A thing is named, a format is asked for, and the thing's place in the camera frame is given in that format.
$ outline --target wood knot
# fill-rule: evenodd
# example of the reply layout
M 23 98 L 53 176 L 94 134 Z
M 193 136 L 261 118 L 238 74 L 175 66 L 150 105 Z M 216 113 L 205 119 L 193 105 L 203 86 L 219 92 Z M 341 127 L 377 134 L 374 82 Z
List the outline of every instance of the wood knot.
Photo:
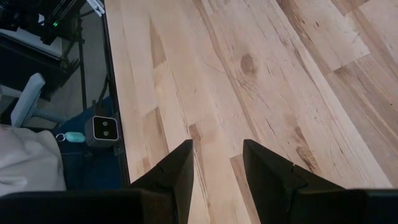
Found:
M 250 75 L 250 74 L 254 73 L 254 61 L 253 61 L 253 58 L 251 57 L 251 55 L 245 54 L 242 56 L 241 68 L 242 68 L 242 72 L 245 75 Z

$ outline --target key ring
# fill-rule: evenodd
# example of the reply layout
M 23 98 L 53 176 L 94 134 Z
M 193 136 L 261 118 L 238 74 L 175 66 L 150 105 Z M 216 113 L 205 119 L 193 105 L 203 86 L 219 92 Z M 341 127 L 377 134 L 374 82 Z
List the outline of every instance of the key ring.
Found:
M 55 136 L 55 140 L 56 140 L 57 142 L 63 142 L 65 139 L 66 139 L 65 134 L 57 134 L 57 135 Z

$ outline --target teal keychain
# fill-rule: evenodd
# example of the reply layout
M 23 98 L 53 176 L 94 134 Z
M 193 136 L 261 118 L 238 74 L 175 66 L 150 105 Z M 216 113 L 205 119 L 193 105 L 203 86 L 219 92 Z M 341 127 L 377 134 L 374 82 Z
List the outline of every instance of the teal keychain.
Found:
M 76 133 L 76 132 L 67 132 L 65 134 L 57 134 L 55 139 L 57 142 L 63 142 L 67 140 L 68 142 L 74 142 L 74 143 L 83 143 L 86 141 L 86 137 L 82 133 Z

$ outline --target wood grain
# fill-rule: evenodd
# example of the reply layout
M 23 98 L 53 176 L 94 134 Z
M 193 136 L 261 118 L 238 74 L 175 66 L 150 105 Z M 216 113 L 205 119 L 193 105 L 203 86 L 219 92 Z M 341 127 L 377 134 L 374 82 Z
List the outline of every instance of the wood grain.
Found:
M 106 1 L 131 180 L 192 138 L 189 222 L 259 223 L 248 138 L 343 187 L 397 187 L 396 5 Z

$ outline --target white fabric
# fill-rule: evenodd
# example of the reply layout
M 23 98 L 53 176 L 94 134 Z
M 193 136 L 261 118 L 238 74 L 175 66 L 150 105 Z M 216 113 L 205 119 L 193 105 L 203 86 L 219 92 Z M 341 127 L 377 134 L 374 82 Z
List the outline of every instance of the white fabric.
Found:
M 61 153 L 49 131 L 0 130 L 0 196 L 65 190 Z

